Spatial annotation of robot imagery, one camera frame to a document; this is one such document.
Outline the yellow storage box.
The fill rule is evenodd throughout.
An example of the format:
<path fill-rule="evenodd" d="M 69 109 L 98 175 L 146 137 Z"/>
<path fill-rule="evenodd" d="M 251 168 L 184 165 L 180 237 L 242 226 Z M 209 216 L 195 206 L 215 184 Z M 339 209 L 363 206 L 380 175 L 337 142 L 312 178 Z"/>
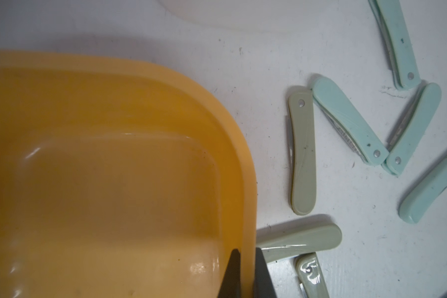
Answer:
<path fill-rule="evenodd" d="M 160 65 L 0 50 L 0 298 L 254 294 L 257 180 L 226 108 Z"/>

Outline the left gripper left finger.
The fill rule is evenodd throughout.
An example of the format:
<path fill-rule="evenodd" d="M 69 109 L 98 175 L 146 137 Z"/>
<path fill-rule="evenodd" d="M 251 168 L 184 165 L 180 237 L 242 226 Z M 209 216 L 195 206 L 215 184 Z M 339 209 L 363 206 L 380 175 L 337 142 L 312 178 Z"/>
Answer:
<path fill-rule="evenodd" d="M 233 249 L 219 289 L 218 298 L 241 298 L 240 261 L 239 250 Z"/>

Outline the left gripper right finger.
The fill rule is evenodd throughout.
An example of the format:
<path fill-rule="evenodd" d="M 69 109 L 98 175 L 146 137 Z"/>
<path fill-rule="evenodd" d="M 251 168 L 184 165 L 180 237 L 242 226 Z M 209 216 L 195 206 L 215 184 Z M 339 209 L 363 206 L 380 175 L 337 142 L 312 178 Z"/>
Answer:
<path fill-rule="evenodd" d="M 260 248 L 256 248 L 255 257 L 254 298 L 276 298 L 273 282 Z"/>

